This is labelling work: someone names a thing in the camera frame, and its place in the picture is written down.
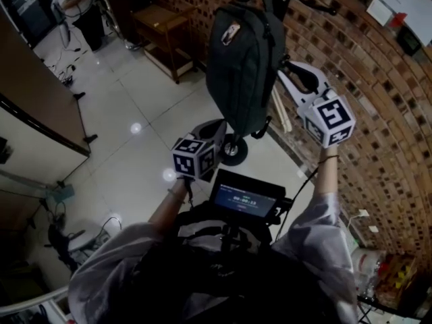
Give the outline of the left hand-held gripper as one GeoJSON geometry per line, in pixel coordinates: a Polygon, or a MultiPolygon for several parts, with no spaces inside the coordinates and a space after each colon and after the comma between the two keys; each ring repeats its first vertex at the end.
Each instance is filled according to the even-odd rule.
{"type": "Polygon", "coordinates": [[[226,121],[213,119],[195,127],[192,134],[179,138],[172,148],[175,172],[195,180],[210,182],[221,163],[219,153],[225,134],[226,121]]]}

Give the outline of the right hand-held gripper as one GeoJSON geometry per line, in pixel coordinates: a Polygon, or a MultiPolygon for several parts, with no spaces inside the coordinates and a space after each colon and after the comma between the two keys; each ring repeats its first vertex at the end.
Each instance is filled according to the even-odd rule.
{"type": "Polygon", "coordinates": [[[339,96],[334,89],[327,88],[329,85],[325,74],[310,64],[298,61],[289,61],[286,67],[298,78],[302,88],[281,70],[277,71],[277,77],[299,107],[297,113],[303,120],[304,129],[324,149],[351,137],[356,124],[354,113],[345,96],[339,96]],[[320,95],[305,101],[302,92],[322,90],[320,95]]]}

